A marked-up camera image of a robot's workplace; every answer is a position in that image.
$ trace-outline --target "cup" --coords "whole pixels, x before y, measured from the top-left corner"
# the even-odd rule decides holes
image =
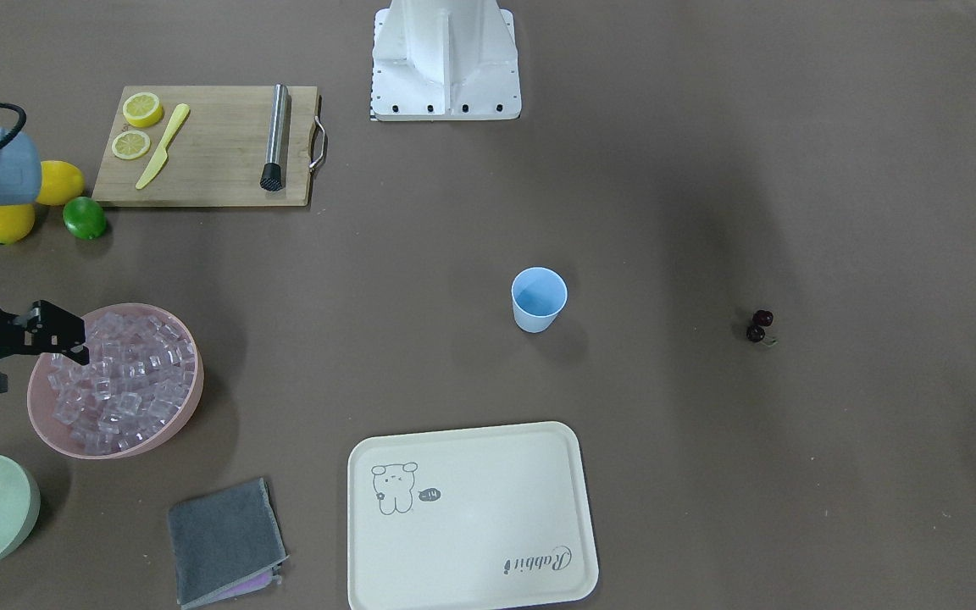
[[[567,285],[552,269],[530,267],[511,284],[514,321],[526,332],[542,332],[567,302]]]

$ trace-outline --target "yellow lemon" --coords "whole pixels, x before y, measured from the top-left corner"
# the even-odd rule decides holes
[[[31,203],[0,205],[0,246],[27,236],[36,223],[36,208]]]
[[[40,179],[40,193],[36,203],[43,205],[66,205],[71,198],[78,197],[85,190],[85,176],[77,167],[65,161],[44,161],[40,163],[43,177]]]
[[[151,127],[164,116],[160,97],[148,91],[135,93],[123,102],[123,116],[135,127]]]
[[[144,131],[131,129],[131,131],[124,131],[123,134],[119,134],[112,140],[112,154],[125,161],[146,154],[148,147],[150,147],[150,139]]]

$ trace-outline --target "folded cloth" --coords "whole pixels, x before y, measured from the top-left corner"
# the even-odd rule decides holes
[[[258,591],[287,559],[263,479],[177,503],[168,532],[183,610]]]

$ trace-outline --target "cutting board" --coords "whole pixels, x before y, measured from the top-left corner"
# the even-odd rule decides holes
[[[112,140],[123,131],[136,129],[121,111],[127,97],[138,92],[156,93],[164,116],[154,126],[140,129],[152,140],[150,152],[124,161],[112,154]],[[145,85],[123,89],[92,197],[111,208],[307,205],[319,90],[317,86],[288,86],[288,93],[286,188],[270,192],[258,185],[266,163],[273,86]],[[168,147],[168,162],[146,188],[135,189],[176,104],[190,104],[191,114]]]

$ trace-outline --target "yellow knife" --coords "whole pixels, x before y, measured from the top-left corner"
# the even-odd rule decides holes
[[[183,121],[189,114],[191,114],[191,107],[186,104],[179,104],[174,111],[171,111],[171,119],[168,119],[168,126],[164,129],[164,135],[160,136],[160,143],[156,146],[156,150],[152,151],[150,163],[146,166],[146,171],[142,171],[142,177],[138,179],[138,184],[135,185],[136,189],[146,188],[146,185],[150,184],[153,178],[156,178],[156,175],[164,168],[164,164],[168,163],[168,144],[171,143],[171,139],[175,138],[175,132],[178,132],[179,128],[183,126]]]

